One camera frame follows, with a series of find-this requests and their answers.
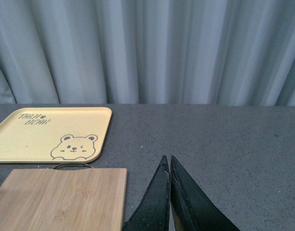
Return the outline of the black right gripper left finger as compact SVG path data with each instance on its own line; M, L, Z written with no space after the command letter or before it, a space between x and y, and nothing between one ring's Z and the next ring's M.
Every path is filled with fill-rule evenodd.
M167 231L170 221L171 175L163 156L135 212L123 225L124 231Z

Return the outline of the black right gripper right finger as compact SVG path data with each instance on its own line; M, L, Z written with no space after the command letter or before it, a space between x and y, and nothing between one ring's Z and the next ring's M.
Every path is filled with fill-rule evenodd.
M171 204L177 231L237 231L176 157L171 157Z

